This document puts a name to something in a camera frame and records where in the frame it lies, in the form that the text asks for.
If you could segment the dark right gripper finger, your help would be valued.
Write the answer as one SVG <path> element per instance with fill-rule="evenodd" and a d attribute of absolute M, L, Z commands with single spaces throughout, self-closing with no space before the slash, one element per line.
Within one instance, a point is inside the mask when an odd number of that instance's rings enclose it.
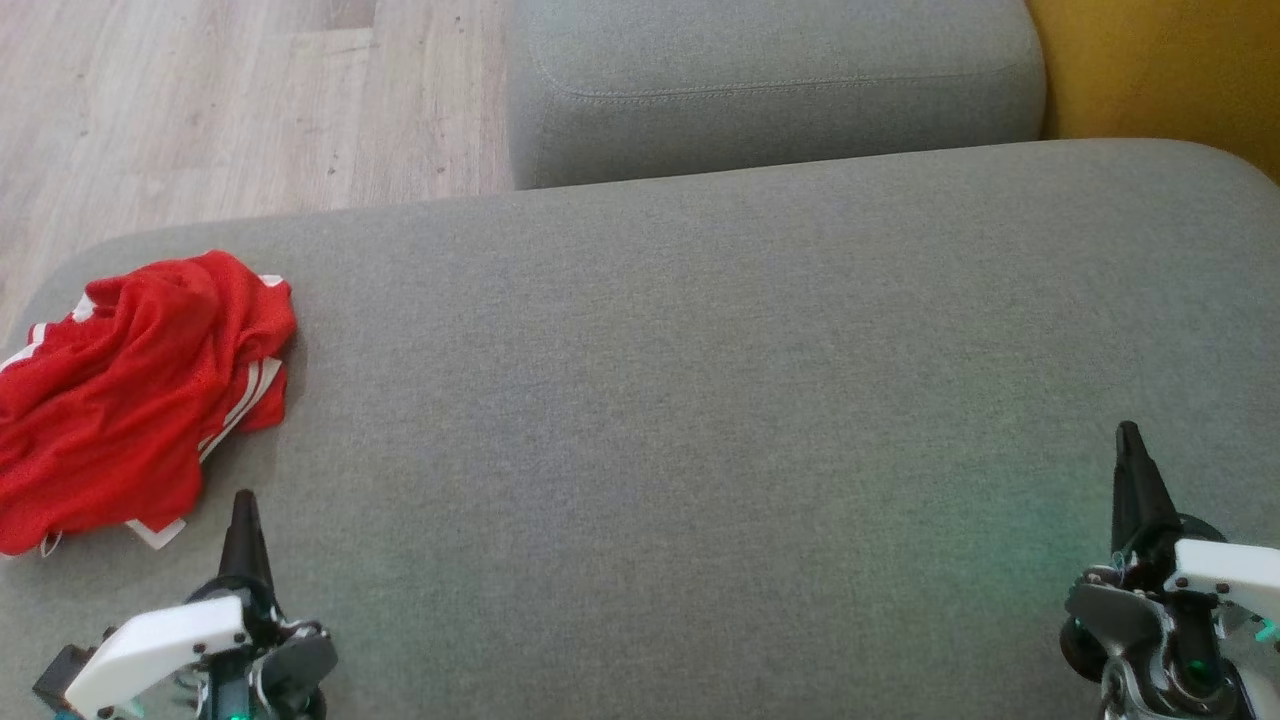
<path fill-rule="evenodd" d="M 1115 432 L 1112 553 L 1138 562 L 1171 562 L 1181 514 L 1134 421 Z"/>

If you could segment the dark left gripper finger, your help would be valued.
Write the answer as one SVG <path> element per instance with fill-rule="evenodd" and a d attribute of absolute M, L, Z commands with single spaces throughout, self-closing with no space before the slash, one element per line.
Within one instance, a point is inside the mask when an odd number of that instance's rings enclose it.
<path fill-rule="evenodd" d="M 248 587 L 264 601 L 275 600 L 275 589 L 256 496 L 250 489 L 236 493 L 230 524 L 227 528 L 219 579 Z"/>

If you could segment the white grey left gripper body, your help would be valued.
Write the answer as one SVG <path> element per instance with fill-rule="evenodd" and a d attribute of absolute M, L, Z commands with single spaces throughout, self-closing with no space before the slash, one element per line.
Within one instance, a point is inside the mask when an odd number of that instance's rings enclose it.
<path fill-rule="evenodd" d="M 142 717 L 140 697 L 173 680 L 197 719 L 325 719 L 321 684 L 337 664 L 332 633 L 288 620 L 269 584 L 215 578 L 184 603 L 124 621 L 72 673 L 61 702 L 82 719 Z"/>

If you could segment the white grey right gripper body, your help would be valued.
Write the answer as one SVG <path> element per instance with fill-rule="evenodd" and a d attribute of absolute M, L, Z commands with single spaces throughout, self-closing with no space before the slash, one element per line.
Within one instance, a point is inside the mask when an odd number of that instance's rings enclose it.
<path fill-rule="evenodd" d="M 1108 562 L 1065 601 L 1060 648 L 1100 688 L 1098 719 L 1275 719 L 1277 683 L 1228 657 L 1256 624 L 1277 643 L 1277 551 L 1180 514 L 1115 516 Z"/>

